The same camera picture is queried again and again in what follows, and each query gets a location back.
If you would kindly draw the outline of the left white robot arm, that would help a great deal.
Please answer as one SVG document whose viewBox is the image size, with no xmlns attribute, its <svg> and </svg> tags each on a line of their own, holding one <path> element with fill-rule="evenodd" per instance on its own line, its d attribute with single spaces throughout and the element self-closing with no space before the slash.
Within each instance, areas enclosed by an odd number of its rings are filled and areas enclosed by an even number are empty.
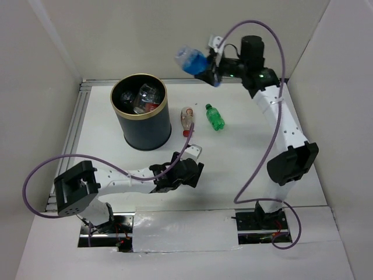
<svg viewBox="0 0 373 280">
<path fill-rule="evenodd" d="M 97 169 L 92 161 L 84 160 L 54 179 L 58 216 L 79 215 L 99 233 L 108 233 L 116 221 L 112 206 L 100 201 L 100 197 L 121 193 L 167 193 L 181 185 L 197 186 L 204 164 L 190 156 L 180 159 L 161 177 L 144 181 L 144 178 L 161 174 L 170 165 L 154 164 L 133 170 L 126 176 L 113 169 Z"/>
</svg>

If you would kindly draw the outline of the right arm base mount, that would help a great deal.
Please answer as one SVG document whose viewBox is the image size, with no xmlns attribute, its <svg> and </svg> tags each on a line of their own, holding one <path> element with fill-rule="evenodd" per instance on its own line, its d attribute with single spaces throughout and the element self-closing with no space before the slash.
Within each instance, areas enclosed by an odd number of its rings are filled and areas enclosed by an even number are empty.
<svg viewBox="0 0 373 280">
<path fill-rule="evenodd" d="M 239 245 L 269 244 L 274 237 L 276 237 L 275 243 L 292 242 L 286 214 L 283 210 L 262 221 L 259 220 L 259 215 L 253 209 L 236 211 L 231 219 L 237 225 Z"/>
</svg>

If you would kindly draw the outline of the clear wide plastic jar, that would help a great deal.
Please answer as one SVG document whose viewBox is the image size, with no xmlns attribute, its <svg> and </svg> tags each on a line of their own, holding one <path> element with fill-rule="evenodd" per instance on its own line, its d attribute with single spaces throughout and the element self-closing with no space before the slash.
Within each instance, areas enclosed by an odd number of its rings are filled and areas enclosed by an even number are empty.
<svg viewBox="0 0 373 280">
<path fill-rule="evenodd" d="M 127 90 L 124 91 L 119 98 L 120 104 L 122 106 L 133 106 L 133 102 L 135 100 L 136 94 L 134 92 Z"/>
</svg>

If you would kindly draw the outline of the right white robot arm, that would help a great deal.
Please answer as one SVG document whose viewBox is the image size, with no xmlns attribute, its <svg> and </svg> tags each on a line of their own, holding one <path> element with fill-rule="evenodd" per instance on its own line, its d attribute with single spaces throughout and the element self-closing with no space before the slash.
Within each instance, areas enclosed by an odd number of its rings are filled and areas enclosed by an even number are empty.
<svg viewBox="0 0 373 280">
<path fill-rule="evenodd" d="M 319 148 L 307 140 L 295 122 L 282 96 L 285 85 L 274 70 L 264 66 L 261 37 L 243 37 L 237 58 L 225 56 L 225 44 L 220 36 L 210 36 L 207 47 L 207 68 L 195 77 L 212 86 L 217 86 L 223 77 L 241 79 L 276 136 L 272 142 L 278 154 L 266 165 L 270 183 L 266 187 L 265 199 L 259 202 L 261 210 L 254 215 L 255 224 L 266 229 L 275 221 L 273 213 L 282 208 L 295 183 L 310 170 Z"/>
</svg>

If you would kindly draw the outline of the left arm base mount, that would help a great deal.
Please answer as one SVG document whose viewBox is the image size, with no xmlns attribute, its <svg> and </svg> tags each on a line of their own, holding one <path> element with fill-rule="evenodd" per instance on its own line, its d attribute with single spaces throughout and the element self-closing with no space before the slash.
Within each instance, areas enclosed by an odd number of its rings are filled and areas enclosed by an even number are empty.
<svg viewBox="0 0 373 280">
<path fill-rule="evenodd" d="M 114 224 L 103 232 L 94 226 L 89 226 L 86 219 L 80 227 L 78 248 L 109 247 L 117 252 L 132 253 L 132 234 L 134 212 L 114 213 Z"/>
</svg>

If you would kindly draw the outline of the crushed blue label bottle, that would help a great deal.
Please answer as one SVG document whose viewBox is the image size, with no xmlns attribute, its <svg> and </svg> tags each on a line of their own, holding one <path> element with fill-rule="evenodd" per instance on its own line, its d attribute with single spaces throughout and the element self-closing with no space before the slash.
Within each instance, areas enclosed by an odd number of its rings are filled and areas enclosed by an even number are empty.
<svg viewBox="0 0 373 280">
<path fill-rule="evenodd" d="M 204 72 L 207 68 L 205 55 L 187 45 L 177 51 L 174 59 L 184 72 L 193 76 Z"/>
</svg>

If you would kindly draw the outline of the clear bottle red label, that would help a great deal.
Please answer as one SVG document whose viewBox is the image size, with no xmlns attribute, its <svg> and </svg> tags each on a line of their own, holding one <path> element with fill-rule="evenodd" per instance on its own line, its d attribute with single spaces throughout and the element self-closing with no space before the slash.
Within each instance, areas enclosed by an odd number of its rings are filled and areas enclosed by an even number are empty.
<svg viewBox="0 0 373 280">
<path fill-rule="evenodd" d="M 155 110 L 161 103 L 161 95 L 155 85 L 145 83 L 133 103 L 133 110 L 136 114 L 146 114 Z"/>
</svg>

